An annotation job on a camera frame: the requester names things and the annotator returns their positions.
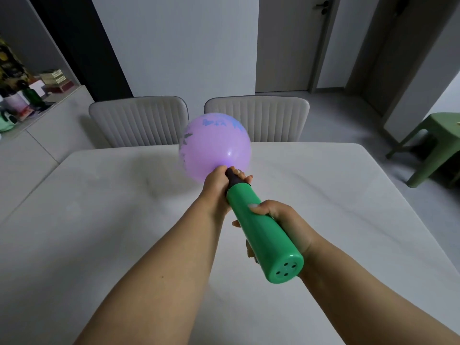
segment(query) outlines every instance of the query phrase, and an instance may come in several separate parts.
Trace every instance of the green stool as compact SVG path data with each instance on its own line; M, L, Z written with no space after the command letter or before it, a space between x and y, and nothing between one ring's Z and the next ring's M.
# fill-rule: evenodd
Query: green stool
M460 113L435 113L429 115L388 153L386 158L389 159L395 152L401 151L404 144L421 130L427 130L431 133L437 139L437 145L421 167L407 181L406 184L410 188L416 188L453 154L460 151ZM453 186L458 179L460 179L460 172L449 183L449 186Z

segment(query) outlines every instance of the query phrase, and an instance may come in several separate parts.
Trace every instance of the table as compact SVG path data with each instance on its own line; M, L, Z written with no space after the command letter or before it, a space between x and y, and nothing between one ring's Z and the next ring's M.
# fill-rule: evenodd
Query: table
M0 343L69 344L197 197L177 145L69 156L0 228ZM460 333L460 275L363 147L254 143L262 199L292 205L393 290ZM342 344L300 279L268 283L227 215L191 344Z

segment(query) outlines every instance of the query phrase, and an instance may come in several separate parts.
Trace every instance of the chair backrest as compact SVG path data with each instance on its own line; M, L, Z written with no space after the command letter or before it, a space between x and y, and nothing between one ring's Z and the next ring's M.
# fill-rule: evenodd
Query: chair backrest
M296 142L310 105L297 97L240 96L212 98L204 113L227 114L246 128L251 142Z
M187 105L172 96L97 102L89 115L113 148L179 144L189 122Z

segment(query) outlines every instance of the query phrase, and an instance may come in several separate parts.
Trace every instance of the gray floor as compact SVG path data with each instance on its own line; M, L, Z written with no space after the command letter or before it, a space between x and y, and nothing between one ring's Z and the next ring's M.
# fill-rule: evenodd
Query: gray floor
M300 137L302 142L363 145L460 271L460 188L446 189L448 179L439 174L434 174L416 189L405 185L420 161L410 153L395 154L391 160L385 158L391 145L377 130L379 116L364 100L341 93L310 95L299 91L263 94L295 96L309 101L310 113Z

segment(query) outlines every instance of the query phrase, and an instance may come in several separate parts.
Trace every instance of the cabinet door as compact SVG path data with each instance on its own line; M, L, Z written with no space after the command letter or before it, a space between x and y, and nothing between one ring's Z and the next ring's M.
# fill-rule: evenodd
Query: cabinet door
M58 163L27 132L0 148L0 223Z
M75 151L109 148L88 114L93 102L86 87L80 86L27 131L59 163Z

